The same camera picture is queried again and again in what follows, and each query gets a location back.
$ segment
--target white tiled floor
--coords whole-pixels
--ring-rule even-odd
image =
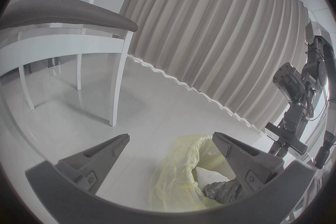
[[[149,209],[149,179],[179,136],[219,131],[250,145],[261,137],[202,94],[188,91],[173,79],[129,58],[122,80],[117,125],[111,127],[108,122],[111,74],[106,72],[106,66],[113,64],[111,59],[107,54],[83,55],[82,90],[77,91],[75,58],[61,58],[60,75],[55,75],[58,68],[46,68],[46,60],[31,64],[33,73],[27,73],[27,84],[35,105],[33,111],[23,97],[18,72],[2,77],[1,81],[19,126],[53,163],[116,135],[130,135],[130,142],[97,193],[107,200]],[[27,168],[15,165],[21,167],[22,174]]]

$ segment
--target cylindrical motor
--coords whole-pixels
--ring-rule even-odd
[[[291,103],[297,103],[303,94],[299,71],[289,62],[283,64],[273,77],[273,83]]]

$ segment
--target curtain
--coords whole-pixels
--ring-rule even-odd
[[[300,0],[125,0],[137,23],[129,54],[217,100],[263,129],[287,101],[272,83],[306,61]]]

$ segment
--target yellow trash bag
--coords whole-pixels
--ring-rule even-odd
[[[188,212],[221,206],[203,195],[197,184],[196,166],[219,172],[229,180],[236,177],[212,142],[212,135],[179,137],[150,179],[150,209]]]

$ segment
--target trash bag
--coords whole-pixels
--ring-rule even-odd
[[[245,191],[237,179],[228,182],[214,182],[203,189],[204,196],[221,204],[235,201],[245,196]]]
[[[195,167],[235,179],[229,163],[212,142],[212,135],[176,139],[168,156],[150,179],[150,209],[160,212],[189,212],[221,206],[204,196],[198,187]]]

